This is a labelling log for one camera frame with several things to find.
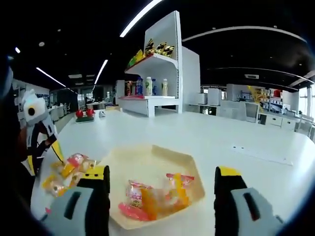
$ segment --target ceiling light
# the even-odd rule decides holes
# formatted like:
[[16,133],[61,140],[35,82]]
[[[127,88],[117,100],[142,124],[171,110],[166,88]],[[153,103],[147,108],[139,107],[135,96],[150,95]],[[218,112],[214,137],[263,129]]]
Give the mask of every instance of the ceiling light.
[[49,74],[47,74],[45,71],[41,70],[40,68],[36,67],[37,70],[39,70],[41,73],[43,73],[44,75],[48,76],[49,78],[51,78],[52,80],[56,81],[58,84],[62,85],[65,87],[64,84],[60,83],[58,80],[54,79],[53,77],[51,77]]
[[107,64],[107,62],[108,62],[108,60],[106,59],[106,60],[104,61],[103,65],[102,65],[102,67],[100,68],[99,73],[98,73],[98,75],[97,75],[97,77],[96,77],[96,80],[95,80],[95,83],[94,83],[95,85],[96,85],[96,83],[97,83],[97,81],[98,81],[98,79],[99,79],[99,76],[100,76],[100,74],[102,73],[102,71],[103,71],[105,65]]
[[68,77],[69,77],[70,79],[79,79],[79,78],[82,78],[82,75],[81,75],[81,74],[68,75]]
[[133,19],[130,23],[126,26],[124,31],[121,33],[120,37],[123,38],[126,34],[134,27],[134,25],[140,21],[140,19],[147,14],[153,7],[158,5],[163,0],[152,0],[148,5],[146,5]]

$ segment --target floor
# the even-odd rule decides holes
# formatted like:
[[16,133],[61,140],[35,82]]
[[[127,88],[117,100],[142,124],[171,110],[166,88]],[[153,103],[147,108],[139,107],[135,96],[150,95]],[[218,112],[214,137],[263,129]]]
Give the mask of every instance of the floor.
[[67,114],[66,116],[55,122],[57,133],[60,133],[60,131],[62,131],[65,125],[68,124],[68,122],[73,118],[73,115],[74,113]]

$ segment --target led light strip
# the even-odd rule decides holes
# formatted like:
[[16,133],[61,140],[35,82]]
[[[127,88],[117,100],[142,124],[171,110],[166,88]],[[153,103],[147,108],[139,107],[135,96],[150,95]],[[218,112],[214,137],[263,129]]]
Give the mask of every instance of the led light strip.
[[147,14],[153,7],[158,5],[163,0],[152,0],[148,5],[146,5],[136,16],[130,21],[130,23],[126,26],[124,31],[121,33],[120,37],[125,37],[129,31],[134,27],[134,25],[141,20],[141,18]]
[[58,80],[54,79],[53,77],[51,77],[49,74],[47,74],[45,71],[41,70],[40,68],[36,67],[37,70],[39,70],[41,73],[43,73],[44,75],[48,76],[49,78],[51,78],[52,80],[56,81],[58,84],[64,86],[66,88],[66,86],[62,83],[60,83]]
[[98,81],[98,79],[99,79],[99,76],[100,76],[100,74],[102,73],[102,71],[103,71],[105,65],[107,64],[107,62],[108,62],[108,60],[106,59],[106,60],[104,61],[103,65],[102,65],[102,67],[100,68],[99,73],[98,73],[98,75],[97,75],[97,77],[96,77],[96,80],[95,80],[95,82],[94,82],[95,85],[96,85],[96,83],[97,83],[97,81]]

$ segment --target bottle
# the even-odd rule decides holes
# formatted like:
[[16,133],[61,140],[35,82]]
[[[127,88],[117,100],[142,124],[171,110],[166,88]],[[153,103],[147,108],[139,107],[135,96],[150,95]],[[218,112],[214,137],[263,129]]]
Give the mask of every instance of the bottle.
[[153,95],[157,94],[157,83],[156,83],[156,79],[152,79],[152,93]]
[[141,84],[141,77],[138,77],[138,79],[136,81],[136,95],[141,94],[140,93],[140,84]]
[[146,80],[146,95],[152,96],[152,79],[151,79],[151,77],[147,77],[147,80]]
[[164,79],[162,83],[162,96],[167,96],[167,79]]
[[139,94],[143,94],[143,79],[140,78],[140,82],[139,82]]

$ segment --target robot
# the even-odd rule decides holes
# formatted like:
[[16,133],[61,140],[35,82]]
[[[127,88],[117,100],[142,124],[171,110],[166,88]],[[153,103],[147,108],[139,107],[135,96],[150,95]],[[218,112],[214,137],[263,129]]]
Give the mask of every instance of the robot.
[[[63,154],[57,140],[55,125],[48,113],[46,102],[38,98],[34,90],[26,91],[23,99],[24,117],[27,124],[27,165],[32,176],[36,176],[43,161],[43,152],[52,147],[57,158],[63,162]],[[38,144],[39,133],[47,135],[47,140]]]

